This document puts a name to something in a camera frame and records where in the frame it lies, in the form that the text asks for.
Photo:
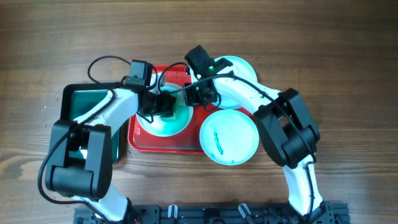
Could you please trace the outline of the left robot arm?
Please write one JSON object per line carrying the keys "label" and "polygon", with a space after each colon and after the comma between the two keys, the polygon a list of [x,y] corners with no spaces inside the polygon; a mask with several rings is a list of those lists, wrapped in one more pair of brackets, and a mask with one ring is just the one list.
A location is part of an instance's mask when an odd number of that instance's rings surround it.
{"label": "left robot arm", "polygon": [[135,223],[131,201],[111,184],[112,137],[136,113],[171,113],[177,99],[169,92],[153,93],[146,86],[103,83],[107,95],[74,120],[60,119],[52,128],[49,152],[40,166],[37,187],[67,197],[67,204],[81,203],[105,223]]}

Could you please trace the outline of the light blue plate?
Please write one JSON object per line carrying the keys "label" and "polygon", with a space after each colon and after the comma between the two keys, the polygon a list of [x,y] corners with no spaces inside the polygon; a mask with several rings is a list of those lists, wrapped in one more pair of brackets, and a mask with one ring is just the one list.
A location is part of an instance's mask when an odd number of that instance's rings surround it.
{"label": "light blue plate", "polygon": [[[187,54],[185,56],[185,60],[190,67],[192,83],[211,81],[205,79],[220,75],[226,75],[231,72],[236,76],[243,76],[243,78],[245,79],[257,81],[257,76],[253,67],[247,61],[237,56],[227,55],[214,59],[208,55],[192,56]],[[213,105],[215,108],[220,107],[222,109],[238,109],[241,107],[236,101],[232,100],[231,98],[222,94],[220,95],[221,104],[219,106],[215,106],[214,104],[208,105]]]}
{"label": "light blue plate", "polygon": [[220,110],[209,115],[199,133],[200,146],[218,164],[236,166],[250,160],[259,145],[254,121],[237,110]]}

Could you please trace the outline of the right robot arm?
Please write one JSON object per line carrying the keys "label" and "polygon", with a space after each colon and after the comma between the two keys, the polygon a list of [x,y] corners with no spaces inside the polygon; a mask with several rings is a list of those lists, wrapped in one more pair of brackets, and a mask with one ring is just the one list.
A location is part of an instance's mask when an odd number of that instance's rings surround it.
{"label": "right robot arm", "polygon": [[310,221],[323,202],[314,171],[320,132],[298,91],[279,91],[247,79],[234,62],[215,60],[201,45],[184,59],[195,77],[186,86],[194,97],[189,103],[206,105],[220,95],[250,112],[267,155],[284,170],[290,206]]}

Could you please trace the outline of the white round plate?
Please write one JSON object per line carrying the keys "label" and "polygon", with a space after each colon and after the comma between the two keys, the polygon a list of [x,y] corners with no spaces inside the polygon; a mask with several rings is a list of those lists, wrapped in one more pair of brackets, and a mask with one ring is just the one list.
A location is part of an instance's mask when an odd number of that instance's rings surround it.
{"label": "white round plate", "polygon": [[[180,86],[173,83],[161,83],[160,88],[155,87],[150,92],[155,94],[165,94],[165,91],[171,92],[180,89]],[[150,134],[158,137],[169,137],[182,132],[190,123],[193,116],[193,108],[187,106],[183,93],[177,92],[171,94],[177,98],[174,104],[174,115],[165,117],[160,115],[143,116],[137,113],[139,124]]]}

